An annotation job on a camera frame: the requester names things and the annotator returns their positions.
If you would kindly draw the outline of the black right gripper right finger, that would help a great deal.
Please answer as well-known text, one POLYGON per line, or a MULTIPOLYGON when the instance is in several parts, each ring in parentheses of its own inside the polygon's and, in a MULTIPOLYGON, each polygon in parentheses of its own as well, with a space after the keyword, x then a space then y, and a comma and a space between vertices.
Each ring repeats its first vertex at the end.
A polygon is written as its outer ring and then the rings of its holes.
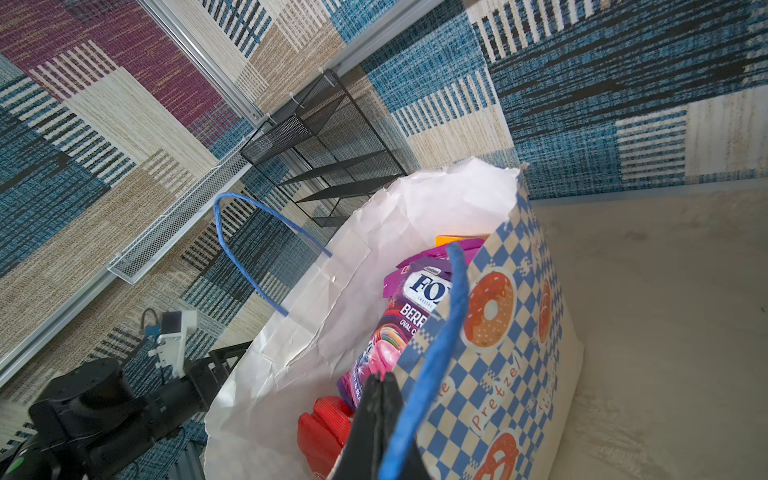
POLYGON ((402 409, 387 450, 379 465, 378 479, 430 479, 416 445, 416 433, 432 404, 432 375, 425 374, 402 409))

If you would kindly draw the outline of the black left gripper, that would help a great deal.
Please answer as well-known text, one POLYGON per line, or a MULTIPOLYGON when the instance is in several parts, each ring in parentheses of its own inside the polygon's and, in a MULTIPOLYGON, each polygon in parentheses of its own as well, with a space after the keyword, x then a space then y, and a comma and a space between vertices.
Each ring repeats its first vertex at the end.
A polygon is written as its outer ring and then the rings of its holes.
POLYGON ((251 341, 248 341, 216 348, 208 353, 208 358, 186 361, 181 398, 199 411, 208 411, 250 345, 251 341))

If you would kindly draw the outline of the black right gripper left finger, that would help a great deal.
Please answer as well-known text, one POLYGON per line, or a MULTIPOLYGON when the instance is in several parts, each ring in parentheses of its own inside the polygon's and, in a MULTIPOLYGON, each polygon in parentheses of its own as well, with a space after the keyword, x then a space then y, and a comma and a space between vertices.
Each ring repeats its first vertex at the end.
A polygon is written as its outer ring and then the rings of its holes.
POLYGON ((335 480, 376 479, 383 455, 384 382, 380 376, 367 378, 361 403, 352 423, 347 444, 332 471, 335 480))

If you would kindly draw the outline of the red candy bag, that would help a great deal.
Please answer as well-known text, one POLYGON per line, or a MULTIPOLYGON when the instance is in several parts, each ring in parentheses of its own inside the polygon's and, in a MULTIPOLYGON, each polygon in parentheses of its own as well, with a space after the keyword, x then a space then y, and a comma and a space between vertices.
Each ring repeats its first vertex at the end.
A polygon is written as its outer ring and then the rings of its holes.
POLYGON ((297 444, 314 479, 326 479, 347 443, 354 412, 340 397, 318 398, 298 419, 297 444))

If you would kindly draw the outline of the purple Fox's candy bag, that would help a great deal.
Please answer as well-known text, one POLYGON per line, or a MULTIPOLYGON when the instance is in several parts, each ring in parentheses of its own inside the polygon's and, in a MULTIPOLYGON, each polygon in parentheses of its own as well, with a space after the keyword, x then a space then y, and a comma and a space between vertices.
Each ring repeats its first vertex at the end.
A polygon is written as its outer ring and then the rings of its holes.
POLYGON ((370 375, 394 369, 409 341, 450 292, 452 271, 449 260, 424 256, 385 278, 386 308, 352 368, 337 381, 340 396, 351 409, 358 407, 370 375))

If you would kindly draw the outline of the purple snack bag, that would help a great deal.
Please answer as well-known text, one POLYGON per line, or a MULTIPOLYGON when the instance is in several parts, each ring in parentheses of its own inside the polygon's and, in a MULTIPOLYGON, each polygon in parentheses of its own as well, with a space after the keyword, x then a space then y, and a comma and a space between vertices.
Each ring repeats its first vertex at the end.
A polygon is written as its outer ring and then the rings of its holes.
MULTIPOLYGON (((476 248, 469 248, 467 245, 462 245, 459 242, 455 242, 455 243, 457 243, 458 246, 463 250, 465 262, 467 265, 471 263, 473 258, 476 256, 476 254, 479 252, 480 248, 484 244, 483 243, 482 245, 478 245, 476 248)), ((424 250, 410 257, 407 257, 406 259, 398 263, 395 267, 395 270, 390 274, 388 274, 383 280, 382 297, 388 298, 388 297, 394 296, 396 294, 398 286, 400 285, 400 281, 408 273, 411 265, 424 258, 447 260, 448 259, 447 245, 441 246, 441 247, 435 246, 431 249, 424 250)))

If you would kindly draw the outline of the yellow snack bag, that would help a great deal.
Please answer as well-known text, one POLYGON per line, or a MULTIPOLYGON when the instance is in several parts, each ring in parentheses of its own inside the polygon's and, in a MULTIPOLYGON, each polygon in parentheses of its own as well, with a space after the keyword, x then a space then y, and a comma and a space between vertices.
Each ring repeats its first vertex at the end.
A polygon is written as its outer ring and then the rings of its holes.
POLYGON ((488 235, 440 235, 435 239, 435 245, 437 247, 445 246, 450 243, 459 242, 462 245, 467 245, 469 248, 476 248, 478 245, 482 245, 488 239, 488 235))

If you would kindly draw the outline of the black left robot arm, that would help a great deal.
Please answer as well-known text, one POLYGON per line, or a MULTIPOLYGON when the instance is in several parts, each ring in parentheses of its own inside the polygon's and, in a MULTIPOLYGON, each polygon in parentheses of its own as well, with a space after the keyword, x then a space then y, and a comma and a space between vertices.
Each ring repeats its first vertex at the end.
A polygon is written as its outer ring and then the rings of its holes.
POLYGON ((186 362, 181 377, 141 397, 114 358, 54 378, 28 410, 35 434, 2 454, 2 478, 113 478, 208 411, 249 346, 214 349, 186 362))

